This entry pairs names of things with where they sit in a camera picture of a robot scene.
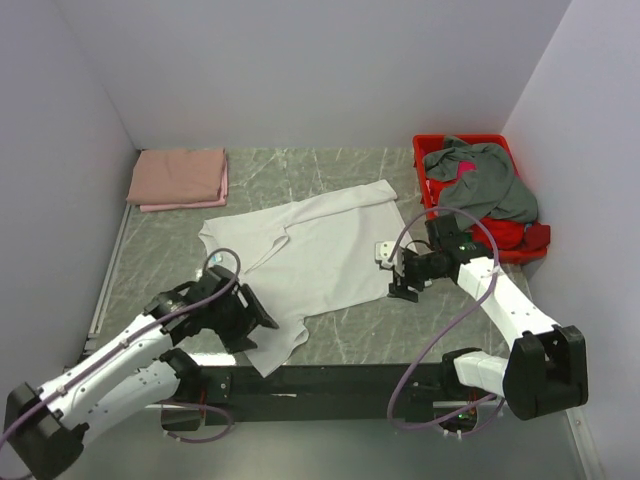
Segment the white t shirt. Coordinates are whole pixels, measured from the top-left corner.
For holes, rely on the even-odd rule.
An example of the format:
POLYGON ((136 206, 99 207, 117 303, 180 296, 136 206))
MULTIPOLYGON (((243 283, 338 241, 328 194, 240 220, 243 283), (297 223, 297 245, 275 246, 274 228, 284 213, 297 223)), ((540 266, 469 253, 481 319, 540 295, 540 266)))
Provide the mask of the white t shirt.
POLYGON ((239 257, 240 279, 248 284, 278 327, 258 327, 247 353, 268 376, 305 343, 306 318, 386 296, 389 273, 375 262, 379 242, 408 242, 385 180, 341 189, 250 213, 210 219, 199 238, 223 265, 239 257))

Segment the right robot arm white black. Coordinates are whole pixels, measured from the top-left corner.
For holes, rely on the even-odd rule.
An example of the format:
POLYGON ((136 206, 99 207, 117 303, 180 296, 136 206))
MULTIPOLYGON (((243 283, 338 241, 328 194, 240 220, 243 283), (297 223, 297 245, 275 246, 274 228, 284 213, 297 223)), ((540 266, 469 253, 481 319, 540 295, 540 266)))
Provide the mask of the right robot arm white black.
POLYGON ((380 268, 392 273, 389 297, 416 302, 426 285, 451 279, 482 309, 509 347, 506 358, 479 349, 444 355, 439 387, 460 399, 473 389, 506 401, 521 420, 584 405, 589 397, 586 340, 542 312, 508 277, 497 253, 463 233, 451 214, 427 221, 429 251, 398 241, 375 246, 380 268))

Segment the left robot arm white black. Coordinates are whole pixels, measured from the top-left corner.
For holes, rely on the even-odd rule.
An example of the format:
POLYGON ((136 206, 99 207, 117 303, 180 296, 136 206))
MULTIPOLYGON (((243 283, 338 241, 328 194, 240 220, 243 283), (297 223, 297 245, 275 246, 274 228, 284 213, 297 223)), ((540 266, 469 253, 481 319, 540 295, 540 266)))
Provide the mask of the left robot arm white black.
POLYGON ((180 343, 213 331, 230 353, 256 348, 257 327, 277 328, 252 289, 213 266, 196 281, 156 295, 116 338, 38 388, 7 398, 3 444, 34 479, 64 473, 95 437, 150 404, 203 409, 209 381, 180 343))

